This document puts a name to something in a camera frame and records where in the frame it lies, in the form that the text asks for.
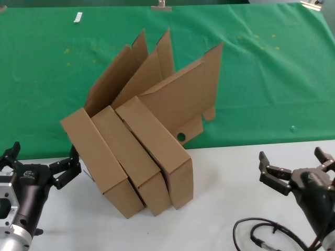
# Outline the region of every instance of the cardboard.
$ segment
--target cardboard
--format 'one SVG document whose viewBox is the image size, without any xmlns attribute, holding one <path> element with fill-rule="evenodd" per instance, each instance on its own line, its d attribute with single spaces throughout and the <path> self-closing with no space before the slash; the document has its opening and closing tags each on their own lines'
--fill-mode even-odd
<svg viewBox="0 0 335 251">
<path fill-rule="evenodd" d="M 137 98 L 116 109 L 128 129 L 163 170 L 175 209 L 193 199 L 192 159 L 173 135 Z"/>
<path fill-rule="evenodd" d="M 181 144 L 203 132 L 201 115 L 207 121 L 215 118 L 222 46 L 138 96 L 175 138 L 184 135 Z"/>
<path fill-rule="evenodd" d="M 141 211 L 143 203 L 86 111 L 81 108 L 61 124 L 100 192 L 126 218 Z"/>
<path fill-rule="evenodd" d="M 142 30 L 132 48 L 126 45 L 90 89 L 84 107 L 87 114 L 93 117 L 109 106 L 147 57 L 145 31 Z"/>
<path fill-rule="evenodd" d="M 152 214 L 169 208 L 171 200 L 160 169 L 111 106 L 92 121 Z"/>
<path fill-rule="evenodd" d="M 140 95 L 155 84 L 173 75 L 174 72 L 172 44 L 170 30 L 168 30 L 158 41 L 153 52 L 111 103 L 111 107 L 113 109 L 118 108 L 132 97 Z"/>
</svg>

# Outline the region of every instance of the cable connector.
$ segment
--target cable connector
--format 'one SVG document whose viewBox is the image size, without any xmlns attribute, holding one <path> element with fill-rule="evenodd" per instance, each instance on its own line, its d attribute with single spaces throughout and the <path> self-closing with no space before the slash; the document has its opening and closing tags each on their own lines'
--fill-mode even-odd
<svg viewBox="0 0 335 251">
<path fill-rule="evenodd" d="M 262 247 L 262 244 L 264 243 L 261 239 L 256 238 L 254 235 L 251 235 L 250 239 L 254 244 L 256 244 L 259 247 Z"/>
<path fill-rule="evenodd" d="M 267 250 L 267 251 L 280 251 L 279 249 L 275 249 L 274 247 L 272 247 L 272 246 L 269 246 L 267 243 L 265 243 L 265 242 L 263 242 L 262 244 L 261 244 L 261 248 L 262 249 L 265 249 L 265 250 Z"/>
</svg>

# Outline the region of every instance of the box flap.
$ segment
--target box flap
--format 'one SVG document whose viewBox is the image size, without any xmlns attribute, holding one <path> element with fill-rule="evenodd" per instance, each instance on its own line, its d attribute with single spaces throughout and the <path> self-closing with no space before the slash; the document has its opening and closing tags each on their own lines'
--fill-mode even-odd
<svg viewBox="0 0 335 251">
<path fill-rule="evenodd" d="M 92 117 L 110 105 L 136 70 L 137 62 L 126 45 L 92 87 L 84 107 L 87 114 Z"/>
<path fill-rule="evenodd" d="M 160 172 L 110 106 L 95 115 L 92 121 L 137 188 Z"/>
<path fill-rule="evenodd" d="M 162 69 L 163 79 L 174 74 L 174 60 L 171 44 L 170 29 L 161 37 L 157 43 L 157 53 Z"/>
<path fill-rule="evenodd" d="M 137 97 L 117 108 L 116 112 L 167 173 L 171 174 L 191 158 Z"/>
<path fill-rule="evenodd" d="M 140 35 L 132 43 L 131 49 L 133 51 L 134 57 L 137 62 L 137 67 L 139 68 L 141 64 L 149 56 L 147 41 L 146 41 L 146 31 L 143 29 Z"/>
<path fill-rule="evenodd" d="M 132 97 L 141 94 L 163 80 L 157 50 L 155 49 L 140 66 L 138 71 L 129 80 L 120 94 L 111 104 L 113 109 L 118 108 Z"/>
<path fill-rule="evenodd" d="M 215 104 L 221 51 L 222 44 L 138 96 L 171 133 Z"/>
<path fill-rule="evenodd" d="M 168 30 L 158 41 L 153 52 L 111 103 L 111 107 L 113 109 L 118 108 L 132 97 L 140 95 L 172 74 L 174 74 L 174 62 L 170 30 Z"/>
<path fill-rule="evenodd" d="M 102 193 L 127 179 L 83 108 L 63 119 L 61 124 Z"/>
<path fill-rule="evenodd" d="M 142 30 L 132 48 L 126 45 L 89 91 L 84 108 L 90 117 L 113 102 L 147 56 L 145 31 Z"/>
<path fill-rule="evenodd" d="M 150 89 L 146 90 L 145 92 L 143 92 L 142 94 L 140 94 L 140 96 L 156 92 L 157 90 L 163 88 L 164 86 L 168 85 L 169 83 L 171 83 L 171 82 L 175 81 L 176 79 L 180 78 L 181 76 L 183 76 L 187 72 L 190 72 L 194 68 L 200 66 L 204 62 L 205 62 L 204 58 L 201 58 L 201 59 L 198 59 L 198 60 L 194 61 L 192 64 L 189 64 L 187 67 L 181 69 L 180 71 L 176 72 L 175 74 L 171 75 L 170 77 L 164 79 L 163 81 L 159 82 L 155 86 L 153 86 Z"/>
</svg>

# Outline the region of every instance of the small white object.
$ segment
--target small white object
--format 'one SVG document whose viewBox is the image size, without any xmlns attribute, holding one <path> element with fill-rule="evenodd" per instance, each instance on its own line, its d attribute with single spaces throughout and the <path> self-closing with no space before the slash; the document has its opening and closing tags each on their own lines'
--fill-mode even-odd
<svg viewBox="0 0 335 251">
<path fill-rule="evenodd" d="M 73 22 L 77 23 L 80 22 L 80 19 L 82 18 L 83 13 L 82 12 L 78 12 L 77 16 L 75 17 L 75 20 Z"/>
<path fill-rule="evenodd" d="M 13 172 L 0 172 L 0 176 L 11 176 Z"/>
</svg>

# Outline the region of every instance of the silver metal bracket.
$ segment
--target silver metal bracket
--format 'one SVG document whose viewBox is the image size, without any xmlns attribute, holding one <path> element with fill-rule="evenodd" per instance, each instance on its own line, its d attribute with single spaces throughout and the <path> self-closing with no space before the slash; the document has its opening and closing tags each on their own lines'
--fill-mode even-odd
<svg viewBox="0 0 335 251">
<path fill-rule="evenodd" d="M 317 12 L 319 12 L 321 10 L 321 6 L 316 5 L 316 4 L 312 4 L 311 1 L 308 1 L 308 2 L 300 1 L 300 3 L 304 7 L 312 9 L 312 10 L 316 10 Z"/>
<path fill-rule="evenodd" d="M 151 6 L 151 10 L 160 10 L 163 12 L 171 12 L 172 7 L 165 6 L 165 0 L 158 0 L 158 6 Z"/>
</svg>

